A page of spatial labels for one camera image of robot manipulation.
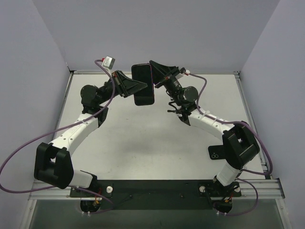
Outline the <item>black phone case with phone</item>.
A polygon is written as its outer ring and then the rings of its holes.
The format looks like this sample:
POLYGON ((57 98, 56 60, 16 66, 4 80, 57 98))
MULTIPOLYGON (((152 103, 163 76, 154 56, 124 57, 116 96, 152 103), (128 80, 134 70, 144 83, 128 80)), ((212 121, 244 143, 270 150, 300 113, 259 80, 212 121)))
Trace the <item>black phone case with phone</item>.
POLYGON ((134 94, 134 103, 137 106, 152 105, 155 102, 152 68, 148 63, 135 64, 131 67, 132 79, 141 83, 142 87, 134 94))

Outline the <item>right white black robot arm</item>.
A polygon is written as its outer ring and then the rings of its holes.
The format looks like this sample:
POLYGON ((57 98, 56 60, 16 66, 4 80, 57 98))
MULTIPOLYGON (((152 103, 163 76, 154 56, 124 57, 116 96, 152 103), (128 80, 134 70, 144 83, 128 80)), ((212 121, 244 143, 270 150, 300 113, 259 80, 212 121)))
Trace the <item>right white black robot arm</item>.
POLYGON ((260 152, 253 130, 246 122, 225 121, 201 109, 198 90, 193 86, 183 87, 178 81, 184 75, 190 75, 185 68, 165 66, 155 61, 149 61, 149 64, 155 88, 164 87, 175 104, 173 113, 183 123, 200 128, 222 141, 226 162, 214 180, 223 187, 232 184, 260 152))

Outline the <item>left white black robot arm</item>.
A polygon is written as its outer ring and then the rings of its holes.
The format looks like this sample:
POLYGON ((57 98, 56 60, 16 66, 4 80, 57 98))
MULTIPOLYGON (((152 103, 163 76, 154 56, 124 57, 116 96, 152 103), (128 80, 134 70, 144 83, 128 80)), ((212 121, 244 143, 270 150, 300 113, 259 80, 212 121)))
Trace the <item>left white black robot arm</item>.
POLYGON ((34 177, 52 186, 65 189, 80 187, 87 196, 98 190, 96 176, 75 170, 71 156, 85 138, 106 120, 109 103, 115 96, 128 97, 147 87, 146 83, 128 78, 122 71, 114 71, 102 87, 85 85, 81 89, 83 111, 77 121, 50 143, 41 143, 36 150, 34 177))

